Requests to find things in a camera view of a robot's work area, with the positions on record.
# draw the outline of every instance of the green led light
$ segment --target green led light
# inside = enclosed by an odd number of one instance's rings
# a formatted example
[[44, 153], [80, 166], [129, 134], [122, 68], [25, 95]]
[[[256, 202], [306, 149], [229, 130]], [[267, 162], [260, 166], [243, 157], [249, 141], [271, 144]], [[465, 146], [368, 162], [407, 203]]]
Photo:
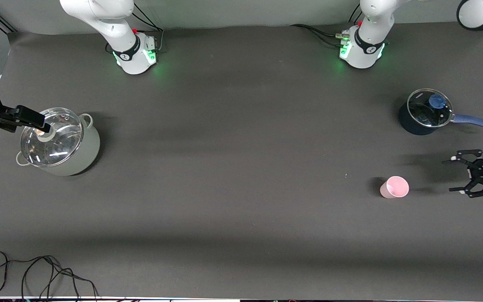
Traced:
[[381, 46], [381, 50], [379, 51], [379, 54], [377, 55], [377, 58], [379, 59], [381, 55], [383, 54], [383, 48], [385, 48], [385, 43]]
[[156, 53], [154, 52], [154, 50], [143, 49], [143, 53], [145, 54], [146, 60], [148, 61], [148, 63], [150, 63], [150, 65], [156, 63]]
[[348, 58], [349, 51], [351, 50], [351, 41], [348, 41], [344, 46], [343, 50], [340, 52], [340, 57], [343, 59]]
[[117, 65], [120, 66], [119, 58], [117, 57], [117, 55], [115, 54], [115, 52], [113, 52], [113, 56], [115, 57], [115, 60], [117, 60]]

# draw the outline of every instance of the cable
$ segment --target cable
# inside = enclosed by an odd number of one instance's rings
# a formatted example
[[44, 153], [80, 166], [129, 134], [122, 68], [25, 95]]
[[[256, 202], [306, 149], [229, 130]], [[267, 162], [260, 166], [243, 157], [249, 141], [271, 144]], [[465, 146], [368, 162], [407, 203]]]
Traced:
[[349, 16], [349, 19], [348, 19], [348, 23], [351, 22], [351, 19], [353, 18], [353, 15], [355, 14], [355, 12], [361, 7], [361, 4], [357, 4], [357, 7], [353, 10], [353, 12], [351, 12], [351, 16]]
[[332, 37], [332, 38], [334, 38], [334, 37], [335, 37], [335, 35], [333, 35], [333, 34], [326, 33], [326, 32], [324, 32], [324, 31], [321, 31], [320, 29], [317, 29], [316, 27], [313, 27], [313, 26], [310, 26], [310, 25], [306, 25], [306, 24], [292, 24], [292, 25], [290, 25], [290, 26], [294, 26], [294, 27], [302, 27], [302, 28], [304, 28], [304, 29], [308, 29], [308, 30], [310, 30], [310, 31], [315, 31], [315, 32], [319, 33], [319, 34], [320, 34], [320, 35], [322, 35], [322, 36], [330, 36], [330, 37]]
[[109, 43], [106, 43], [106, 46], [104, 47], [104, 50], [106, 51], [106, 53], [112, 53], [113, 48], [111, 48], [111, 51], [109, 51], [109, 50], [107, 50], [107, 46], [110, 46]]
[[161, 50], [161, 48], [163, 47], [163, 34], [165, 33], [165, 31], [161, 31], [161, 37], [159, 38], [159, 47], [158, 47], [158, 51]]
[[21, 299], [25, 300], [25, 297], [24, 297], [24, 294], [23, 294], [23, 289], [25, 287], [25, 279], [27, 278], [27, 273], [29, 272], [29, 269], [31, 269], [37, 262], [39, 262], [40, 260], [44, 260], [49, 265], [52, 266], [52, 273], [50, 275], [48, 285], [46, 285], [44, 287], [44, 290], [42, 290], [42, 292], [40, 293], [39, 299], [42, 298], [42, 294], [44, 293], [44, 291], [46, 291], [46, 299], [49, 298], [50, 285], [52, 284], [53, 281], [55, 281], [55, 279], [59, 275], [64, 275], [64, 276], [68, 276], [68, 277], [72, 278], [73, 288], [74, 288], [75, 296], [77, 298], [79, 298], [81, 295], [79, 294], [79, 292], [77, 290], [75, 280], [86, 281], [86, 282], [91, 284], [92, 290], [93, 290], [93, 293], [94, 293], [94, 300], [96, 300], [96, 297], [100, 296], [100, 294], [98, 294], [98, 289], [96, 288], [96, 285], [94, 285], [94, 283], [92, 281], [75, 275], [73, 273], [73, 271], [71, 270], [71, 268], [62, 268], [61, 264], [59, 263], [57, 258], [55, 258], [54, 256], [44, 255], [44, 256], [35, 257], [33, 259], [30, 259], [30, 260], [9, 260], [7, 254], [5, 254], [4, 252], [1, 252], [1, 251], [0, 251], [0, 254], [2, 254], [2, 256], [5, 258], [5, 262], [3, 262], [3, 264], [0, 264], [0, 267], [5, 266], [5, 272], [4, 272], [4, 275], [3, 275], [3, 283], [1, 284], [0, 291], [2, 291], [2, 289], [6, 285], [7, 277], [8, 277], [8, 266], [10, 265], [10, 263], [12, 263], [12, 262], [16, 262], [16, 263], [32, 262], [29, 265], [29, 267], [27, 267], [27, 269], [25, 270], [25, 273], [23, 274], [23, 276], [21, 278]]
[[328, 34], [324, 31], [321, 31], [320, 29], [317, 29], [316, 27], [312, 27], [312, 26], [309, 26], [309, 25], [305, 25], [305, 24], [293, 24], [293, 25], [290, 25], [290, 26], [294, 26], [294, 27], [302, 27], [304, 29], [308, 29], [311, 33], [313, 33], [318, 39], [320, 39], [322, 42], [324, 42], [325, 44], [329, 45], [329, 46], [333, 46], [333, 47], [342, 47], [340, 44], [334, 44], [334, 43], [331, 43], [329, 42], [328, 40], [325, 40], [323, 38], [323, 36], [328, 36], [328, 37], [335, 37], [333, 34]]
[[363, 12], [360, 12], [359, 15], [356, 17], [355, 21], [353, 21], [353, 23], [357, 23], [357, 20], [359, 19], [359, 17], [363, 14]]
[[160, 27], [158, 27], [157, 25], [155, 25], [152, 20], [150, 20], [150, 18], [139, 8], [139, 5], [137, 3], [134, 3], [135, 7], [138, 8], [138, 10], [140, 11], [140, 13], [143, 14], [143, 16], [150, 22], [149, 23], [146, 23], [146, 21], [144, 21], [143, 19], [139, 18], [136, 14], [132, 13], [132, 15], [134, 15], [134, 17], [136, 17], [137, 19], [139, 19], [140, 21], [142, 21], [143, 23], [145, 23], [146, 25], [148, 26], [151, 26], [151, 27], [154, 27], [155, 29], [159, 30], [159, 31], [163, 31], [163, 29], [161, 29]]

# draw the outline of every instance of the white cooking pot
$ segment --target white cooking pot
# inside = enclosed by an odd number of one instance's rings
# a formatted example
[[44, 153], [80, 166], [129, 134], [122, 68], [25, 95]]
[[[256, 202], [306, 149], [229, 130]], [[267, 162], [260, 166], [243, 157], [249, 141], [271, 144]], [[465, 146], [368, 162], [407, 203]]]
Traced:
[[100, 149], [100, 136], [92, 116], [87, 113], [78, 116], [66, 108], [51, 108], [41, 114], [46, 117], [44, 122], [50, 124], [50, 132], [24, 128], [16, 162], [59, 176], [78, 174], [90, 166]]

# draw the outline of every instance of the blue saucepan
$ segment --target blue saucepan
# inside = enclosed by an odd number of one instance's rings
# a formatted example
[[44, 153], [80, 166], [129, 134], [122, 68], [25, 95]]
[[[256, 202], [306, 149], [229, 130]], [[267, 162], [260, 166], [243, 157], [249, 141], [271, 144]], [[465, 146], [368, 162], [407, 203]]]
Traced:
[[426, 135], [451, 122], [483, 127], [483, 119], [455, 115], [448, 98], [433, 89], [419, 89], [410, 95], [398, 112], [401, 126], [415, 135]]

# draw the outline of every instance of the blue handle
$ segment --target blue handle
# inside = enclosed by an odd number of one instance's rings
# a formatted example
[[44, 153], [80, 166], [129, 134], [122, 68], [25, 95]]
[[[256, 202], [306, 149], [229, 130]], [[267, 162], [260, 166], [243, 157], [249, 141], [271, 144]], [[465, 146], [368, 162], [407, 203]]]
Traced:
[[454, 120], [452, 122], [464, 122], [466, 124], [473, 124], [483, 127], [483, 119], [472, 117], [471, 115], [454, 115]]

